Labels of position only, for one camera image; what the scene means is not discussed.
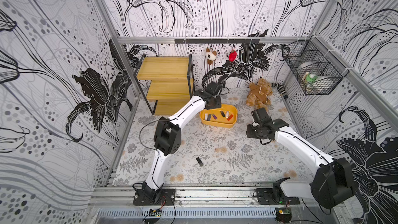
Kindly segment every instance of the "brown teddy bear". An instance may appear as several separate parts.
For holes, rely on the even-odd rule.
[[[265,79],[260,78],[257,85],[253,82],[249,84],[250,93],[246,99],[246,105],[249,107],[254,107],[259,109],[264,107],[268,111],[267,105],[271,104],[271,99],[269,96],[272,95],[271,83],[267,82]]]

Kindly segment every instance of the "black cable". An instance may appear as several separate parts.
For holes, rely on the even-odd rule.
[[[149,122],[149,123],[147,123],[144,127],[142,127],[141,128],[141,130],[140,130],[140,134],[138,135],[138,138],[139,138],[139,140],[140,140],[140,143],[142,144],[142,146],[143,147],[145,147],[145,148],[148,148],[148,149],[151,149],[151,150],[154,150],[154,151],[157,151],[156,149],[154,149],[154,148],[151,148],[151,147],[147,147],[147,146],[145,146],[144,144],[143,144],[143,142],[141,141],[141,132],[142,132],[142,130],[145,128],[145,127],[147,127],[148,125],[150,125],[150,124],[152,124],[152,123],[154,123],[154,122],[158,122],[158,121],[171,121],[171,120],[168,120],[168,119],[165,119],[165,120],[161,120],[161,119],[158,119],[158,120],[155,120],[155,121],[152,121],[152,122]]]
[[[318,221],[314,221],[314,220],[291,220],[290,222],[296,222],[296,221],[308,221],[308,222],[323,224],[323,222],[318,222]]]
[[[141,184],[142,185],[142,183],[133,183],[132,184],[132,188],[137,192],[137,189],[134,187],[134,185],[136,185],[136,184]]]
[[[170,223],[170,224],[173,224],[174,221],[175,221],[175,219],[176,219],[176,214],[177,214],[176,206],[174,205],[173,200],[163,191],[163,189],[161,189],[161,188],[156,184],[156,182],[155,182],[155,180],[153,179],[153,177],[152,177],[152,182],[153,182],[153,183],[156,185],[156,187],[158,187],[158,189],[160,189],[160,191],[163,192],[163,193],[170,199],[170,201],[173,203],[173,207],[174,207],[174,219],[173,219],[172,223]]]
[[[271,141],[269,141],[269,142],[267,142],[267,143],[263,143],[263,142],[261,141],[261,138],[259,138],[259,139],[260,139],[260,144],[262,144],[263,146],[272,142],[272,140],[271,140]]]
[[[305,201],[301,198],[301,201],[304,203],[304,205],[307,207],[307,209],[311,212],[311,214],[321,223],[323,223],[312,211],[311,209],[307,206],[307,204],[305,204]]]
[[[147,216],[145,216],[142,221],[145,221],[145,219],[151,214],[151,212],[149,212],[149,214],[147,214]]]
[[[228,92],[227,93],[223,93],[223,94],[219,94],[220,96],[221,95],[226,95],[226,94],[229,94],[229,88],[228,87],[225,87],[226,89],[228,89]]]
[[[323,209],[322,209],[322,207],[321,207],[321,204],[320,204],[319,202],[318,202],[318,205],[319,205],[319,208],[321,209],[321,211],[322,211],[325,215],[331,215],[331,209],[329,209],[330,212],[329,212],[328,214],[326,214],[325,211],[323,211]]]
[[[296,135],[294,135],[294,134],[292,134],[292,133],[290,133],[290,132],[285,132],[285,133],[290,134],[290,135],[292,135],[293,137],[297,138],[298,140],[300,140],[301,142],[303,142],[304,144],[306,144],[306,146],[310,147],[313,151],[315,151],[319,156],[321,156],[321,157],[328,163],[328,166],[329,166],[329,175],[330,175],[330,173],[331,173],[331,166],[330,166],[330,163],[326,160],[326,158],[325,158],[324,156],[322,156],[317,150],[315,150],[314,148],[312,148],[310,145],[308,145],[306,142],[304,142],[301,138],[297,137]],[[322,183],[321,187],[319,188],[319,190],[318,190],[318,195],[320,194],[321,189],[322,189],[322,187],[325,185],[326,181],[327,181],[327,178],[325,179],[325,181]],[[322,207],[321,207],[321,203],[318,202],[317,200],[316,200],[316,202],[318,203],[319,208],[321,209],[321,211],[322,211],[325,215],[330,215],[330,214],[331,214],[331,209],[330,209],[330,213],[329,213],[329,214],[326,214],[326,213],[323,211]]]
[[[257,201],[258,201],[258,197],[260,197],[260,196],[258,196],[258,195],[254,195],[254,193],[255,193],[256,191],[254,191],[253,192],[253,195],[252,195],[252,197],[256,197],[257,198]],[[280,205],[281,203],[280,202],[277,202],[275,199],[274,199],[274,197],[271,197],[272,198],[272,200],[276,203],[276,204],[278,204],[278,205]]]

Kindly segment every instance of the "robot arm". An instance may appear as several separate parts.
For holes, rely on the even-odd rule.
[[[159,200],[167,161],[181,145],[181,129],[201,110],[221,107],[218,95],[221,87],[212,82],[197,91],[191,100],[169,118],[161,117],[155,130],[155,157],[142,190],[151,202]],[[321,206],[331,209],[355,194],[350,164],[334,159],[300,137],[281,119],[272,120],[264,108],[252,113],[254,124],[248,125],[248,138],[276,140],[300,158],[315,174],[313,182],[291,181],[283,178],[273,184],[275,199],[289,197],[314,198]]]
[[[345,158],[335,159],[298,135],[281,119],[272,120],[265,108],[251,112],[254,124],[248,125],[248,138],[270,139],[281,143],[303,161],[315,174],[313,182],[283,178],[273,184],[273,197],[315,199],[327,209],[355,195],[351,165]]]
[[[158,121],[154,136],[155,157],[151,171],[142,183],[144,194],[152,202],[159,200],[167,162],[181,145],[181,129],[203,109],[220,108],[220,90],[219,84],[211,82],[202,91],[195,92],[191,100],[174,115],[169,118],[161,117]]]

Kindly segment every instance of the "black wire basket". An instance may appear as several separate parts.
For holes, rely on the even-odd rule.
[[[305,95],[328,95],[343,79],[339,71],[308,41],[297,41],[282,52]]]

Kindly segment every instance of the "fern patterned mat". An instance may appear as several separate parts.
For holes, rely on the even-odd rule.
[[[246,126],[253,122],[246,106],[249,89],[231,89],[221,97],[222,102],[238,109],[238,121],[227,129],[204,125],[197,114],[183,129],[182,145],[169,161],[165,183],[225,183],[275,181],[282,177],[310,179],[311,171],[286,147],[274,142],[262,146],[259,140],[246,137]],[[269,115],[281,118],[293,129],[295,126],[277,90],[270,96]],[[113,186],[131,185],[146,179],[152,166],[154,151],[143,147],[138,134],[147,123],[158,119],[151,115],[141,100],[122,157],[117,167]],[[156,123],[146,127],[141,139],[152,147]],[[204,166],[200,167],[199,157]]]

